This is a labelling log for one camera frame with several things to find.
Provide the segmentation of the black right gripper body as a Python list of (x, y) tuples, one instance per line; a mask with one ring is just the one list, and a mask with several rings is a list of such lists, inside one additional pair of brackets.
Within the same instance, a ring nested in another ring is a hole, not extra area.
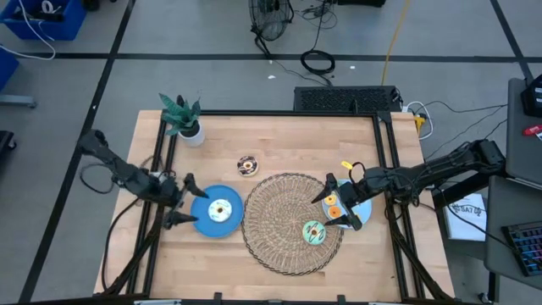
[(364, 195), (359, 195), (349, 180), (339, 180), (339, 198), (342, 207), (347, 214), (354, 214), (352, 208), (359, 203), (368, 200)]

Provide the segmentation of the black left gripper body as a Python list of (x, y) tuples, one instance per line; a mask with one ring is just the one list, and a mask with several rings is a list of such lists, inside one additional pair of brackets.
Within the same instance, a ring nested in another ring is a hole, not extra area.
[(177, 209), (184, 205), (186, 188), (179, 186), (175, 178), (169, 177), (160, 184), (157, 203)]

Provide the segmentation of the large white teal-drizzled donut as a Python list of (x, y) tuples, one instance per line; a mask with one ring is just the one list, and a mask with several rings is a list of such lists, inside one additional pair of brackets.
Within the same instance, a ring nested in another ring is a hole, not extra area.
[(207, 213), (212, 221), (223, 223), (230, 218), (232, 210), (232, 205), (228, 200), (217, 199), (210, 203)]

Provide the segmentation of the large teal chocolate-drizzled donut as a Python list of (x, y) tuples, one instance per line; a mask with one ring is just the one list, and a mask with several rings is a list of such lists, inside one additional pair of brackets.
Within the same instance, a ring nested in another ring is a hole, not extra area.
[(302, 235), (305, 242), (317, 246), (324, 242), (327, 231), (322, 223), (317, 220), (311, 220), (304, 224)]

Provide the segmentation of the large chocolate frosted donut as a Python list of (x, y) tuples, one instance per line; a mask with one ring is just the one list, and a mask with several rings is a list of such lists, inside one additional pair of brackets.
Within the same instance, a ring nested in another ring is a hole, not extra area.
[(237, 170), (241, 176), (250, 177), (258, 172), (259, 165), (253, 156), (243, 156), (237, 162)]

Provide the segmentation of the light blue plate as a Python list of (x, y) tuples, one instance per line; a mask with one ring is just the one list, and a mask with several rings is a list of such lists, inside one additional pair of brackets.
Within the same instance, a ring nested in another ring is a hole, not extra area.
[[(334, 206), (338, 206), (342, 210), (342, 215), (346, 214), (346, 210), (341, 206), (340, 200), (339, 200), (337, 195), (336, 195), (336, 197), (337, 197), (337, 202), (336, 202), (336, 204)], [(331, 206), (326, 205), (324, 203), (324, 200), (321, 201), (321, 206), (322, 206), (322, 209), (324, 211), (325, 216), (328, 218), (328, 220), (331, 220), (331, 218), (328, 215), (328, 209)], [(362, 221), (362, 223), (365, 225), (368, 222), (368, 220), (369, 220), (369, 218), (371, 216), (371, 213), (372, 213), (372, 200), (368, 199), (367, 201), (365, 201), (363, 203), (357, 204), (356, 206), (354, 206), (352, 208), (352, 211)]]

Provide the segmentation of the dark blue plate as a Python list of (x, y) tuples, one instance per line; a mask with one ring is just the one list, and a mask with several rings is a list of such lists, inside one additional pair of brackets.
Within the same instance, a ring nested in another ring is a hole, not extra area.
[[(198, 218), (194, 223), (196, 230), (206, 237), (223, 238), (232, 234), (244, 217), (244, 205), (236, 190), (225, 185), (213, 185), (204, 190), (208, 198), (196, 197), (191, 205), (191, 215)], [(212, 221), (207, 213), (211, 202), (217, 199), (228, 200), (232, 205), (232, 214), (223, 223)]]

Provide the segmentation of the green plant in white pot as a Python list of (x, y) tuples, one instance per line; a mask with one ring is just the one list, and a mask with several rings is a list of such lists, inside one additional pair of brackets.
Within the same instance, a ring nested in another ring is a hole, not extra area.
[(170, 136), (180, 136), (189, 147), (200, 146), (205, 140), (199, 121), (202, 111), (200, 100), (189, 104), (181, 95), (178, 95), (175, 101), (162, 93), (159, 97), (165, 107), (162, 120), (170, 125), (166, 133)]

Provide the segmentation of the round woven straw placemat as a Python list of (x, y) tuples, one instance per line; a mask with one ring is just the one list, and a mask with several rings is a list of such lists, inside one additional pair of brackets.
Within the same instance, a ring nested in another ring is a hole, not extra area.
[[(241, 222), (249, 253), (265, 268), (290, 276), (308, 275), (325, 267), (340, 250), (344, 231), (325, 226), (321, 204), (312, 200), (324, 183), (299, 173), (272, 175), (259, 182), (248, 195)], [(324, 242), (304, 241), (306, 222), (317, 220), (327, 231)]]

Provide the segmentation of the black computer case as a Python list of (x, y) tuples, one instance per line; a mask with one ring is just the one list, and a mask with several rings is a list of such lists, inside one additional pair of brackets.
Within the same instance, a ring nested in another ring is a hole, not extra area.
[(399, 112), (402, 104), (395, 86), (298, 86), (294, 90), (294, 110), (302, 112)]

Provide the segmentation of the white printed paper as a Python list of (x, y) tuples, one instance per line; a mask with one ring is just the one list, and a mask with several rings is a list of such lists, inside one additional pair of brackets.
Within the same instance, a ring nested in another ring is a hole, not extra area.
[(448, 238), (461, 241), (485, 241), (487, 213), (481, 194), (473, 193), (443, 208)]

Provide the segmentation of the grey desk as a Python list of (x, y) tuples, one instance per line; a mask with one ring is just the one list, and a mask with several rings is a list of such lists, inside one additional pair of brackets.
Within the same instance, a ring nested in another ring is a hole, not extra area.
[(506, 172), (519, 180), (542, 187), (542, 140), (523, 131), (542, 125), (542, 118), (523, 111), (521, 93), (527, 88), (523, 79), (508, 81), (506, 123)]
[[(505, 241), (503, 226), (542, 222), (542, 190), (492, 176), (486, 211), (486, 232)], [(542, 290), (542, 275), (524, 276), (512, 251), (491, 237), (485, 242), (484, 265), (493, 273)]]

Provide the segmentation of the black chair base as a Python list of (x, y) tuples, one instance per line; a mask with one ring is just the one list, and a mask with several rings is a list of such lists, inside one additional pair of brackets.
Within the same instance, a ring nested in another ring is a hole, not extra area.
[(17, 143), (14, 139), (14, 133), (7, 130), (0, 130), (0, 153), (14, 150)]

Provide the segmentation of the black backlit keyboard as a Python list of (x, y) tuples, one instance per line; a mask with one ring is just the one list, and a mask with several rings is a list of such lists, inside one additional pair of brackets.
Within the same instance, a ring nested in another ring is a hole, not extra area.
[(542, 221), (503, 226), (501, 231), (523, 274), (542, 275)]

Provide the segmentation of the black floor fan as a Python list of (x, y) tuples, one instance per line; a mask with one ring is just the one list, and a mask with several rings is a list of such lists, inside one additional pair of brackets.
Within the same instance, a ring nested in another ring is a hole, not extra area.
[(266, 45), (279, 39), (287, 25), (293, 20), (294, 9), (290, 0), (248, 0), (251, 32), (255, 35), (255, 45), (266, 58), (271, 52)]

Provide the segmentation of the grey stand foot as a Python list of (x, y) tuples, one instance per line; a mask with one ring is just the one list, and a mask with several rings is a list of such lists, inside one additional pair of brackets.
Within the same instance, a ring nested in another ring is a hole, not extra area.
[(0, 95), (0, 106), (17, 106), (35, 108), (37, 105), (33, 97), (20, 95)]

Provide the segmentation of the blue plastic bin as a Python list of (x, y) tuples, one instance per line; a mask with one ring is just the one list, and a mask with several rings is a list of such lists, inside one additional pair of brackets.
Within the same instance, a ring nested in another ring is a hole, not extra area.
[(81, 0), (8, 0), (0, 24), (22, 40), (73, 41), (85, 17)]
[(0, 91), (6, 86), (19, 66), (19, 61), (0, 45)]

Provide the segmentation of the black desktop device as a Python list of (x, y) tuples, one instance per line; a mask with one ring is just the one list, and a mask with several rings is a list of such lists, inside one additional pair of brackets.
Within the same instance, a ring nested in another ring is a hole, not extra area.
[(521, 102), (527, 116), (542, 118), (542, 74), (527, 85), (521, 93)]

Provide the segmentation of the black aluminium table frame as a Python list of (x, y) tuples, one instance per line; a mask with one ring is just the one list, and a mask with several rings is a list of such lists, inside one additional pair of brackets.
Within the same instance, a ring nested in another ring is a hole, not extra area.
[[(133, 164), (155, 152), (178, 175), (191, 172), (200, 187), (224, 184), (243, 197), (271, 175), (303, 173), (318, 179), (331, 172), (347, 177), (342, 161), (412, 166), (423, 160), (410, 114), (393, 113), (389, 122), (373, 117), (326, 116), (292, 111), (207, 111), (202, 116), (205, 141), (190, 148), (162, 133), (161, 114), (142, 110), (136, 120), (105, 130), (109, 146)], [(238, 173), (237, 162), (253, 156), (254, 176)], [(396, 266), (397, 247), (384, 216), (385, 199), (373, 201), (373, 213), (359, 231), (348, 230), (336, 256), (319, 271), (277, 274), (263, 267), (236, 231), (223, 239), (206, 238), (184, 224), (161, 235), (153, 258), (144, 258), (131, 277), (128, 292), (151, 297), (229, 300), (399, 302), (427, 297), (409, 263)]]

